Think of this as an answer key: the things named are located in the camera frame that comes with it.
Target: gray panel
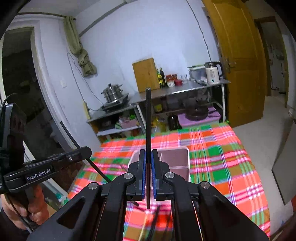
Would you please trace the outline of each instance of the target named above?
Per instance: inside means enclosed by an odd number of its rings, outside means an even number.
[[[294,119],[285,147],[272,172],[284,204],[296,195],[296,120]]]

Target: metal pivot bolt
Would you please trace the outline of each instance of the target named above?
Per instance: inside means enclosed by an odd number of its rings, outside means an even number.
[[[123,177],[124,177],[125,179],[131,179],[131,178],[133,177],[133,174],[127,172],[126,174],[123,175]]]
[[[209,184],[208,182],[202,182],[202,183],[200,184],[200,186],[201,186],[202,188],[204,188],[204,189],[208,189],[208,188],[210,187],[210,184]]]
[[[165,176],[166,176],[167,178],[173,178],[173,177],[175,176],[175,174],[173,174],[172,172],[167,172],[167,173],[165,174]]]
[[[97,183],[90,183],[89,184],[89,189],[91,189],[91,190],[94,190],[94,189],[96,189],[98,187],[98,184]]]

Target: checkered tablecloth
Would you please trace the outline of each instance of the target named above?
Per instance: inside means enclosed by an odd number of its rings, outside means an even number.
[[[108,141],[101,145],[99,152],[93,154],[92,160],[113,180],[127,171],[133,152],[144,149],[145,145],[144,136]],[[210,182],[270,236],[269,209],[261,180],[228,124],[188,128],[152,137],[152,149],[178,146],[189,148],[192,182]],[[105,183],[91,166],[85,166],[77,175],[69,198],[93,181]],[[150,210],[146,210],[145,201],[139,203],[140,207],[135,207],[128,202],[124,240],[146,240],[157,206],[160,206],[160,211],[153,240],[170,240],[173,226],[170,202],[152,201]]]

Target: tiled floor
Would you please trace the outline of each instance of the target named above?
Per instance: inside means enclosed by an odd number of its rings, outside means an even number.
[[[260,120],[234,128],[261,178],[268,201],[272,234],[293,214],[291,202],[284,206],[271,172],[291,124],[292,119],[284,107],[284,96],[277,95],[265,98]]]

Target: green curtain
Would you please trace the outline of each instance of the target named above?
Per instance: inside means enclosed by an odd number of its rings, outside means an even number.
[[[64,28],[69,48],[77,58],[84,76],[96,74],[96,67],[89,61],[88,52],[82,47],[79,35],[77,33],[74,18],[66,16],[64,19]]]

